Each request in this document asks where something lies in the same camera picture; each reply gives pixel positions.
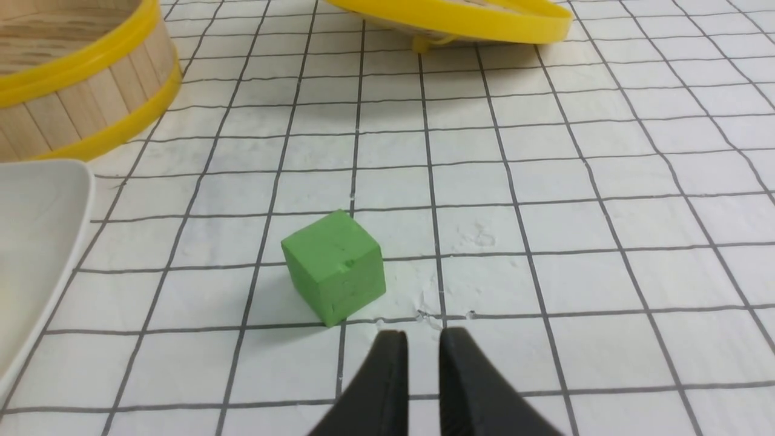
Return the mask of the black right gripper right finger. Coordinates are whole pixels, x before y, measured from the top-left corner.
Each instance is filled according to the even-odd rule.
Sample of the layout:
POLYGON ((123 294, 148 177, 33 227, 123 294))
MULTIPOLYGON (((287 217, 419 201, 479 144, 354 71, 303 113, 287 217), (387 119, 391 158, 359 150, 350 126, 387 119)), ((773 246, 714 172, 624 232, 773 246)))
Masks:
POLYGON ((560 435, 495 369, 462 326, 446 328, 438 348, 442 435, 560 435))

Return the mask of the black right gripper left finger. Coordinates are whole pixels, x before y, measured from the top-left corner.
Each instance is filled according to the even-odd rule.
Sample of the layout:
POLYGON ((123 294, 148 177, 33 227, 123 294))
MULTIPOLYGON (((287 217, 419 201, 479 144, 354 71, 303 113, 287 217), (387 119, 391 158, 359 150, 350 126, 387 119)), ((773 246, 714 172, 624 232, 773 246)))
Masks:
POLYGON ((351 383, 310 435, 409 434, 409 343, 386 329, 351 383))

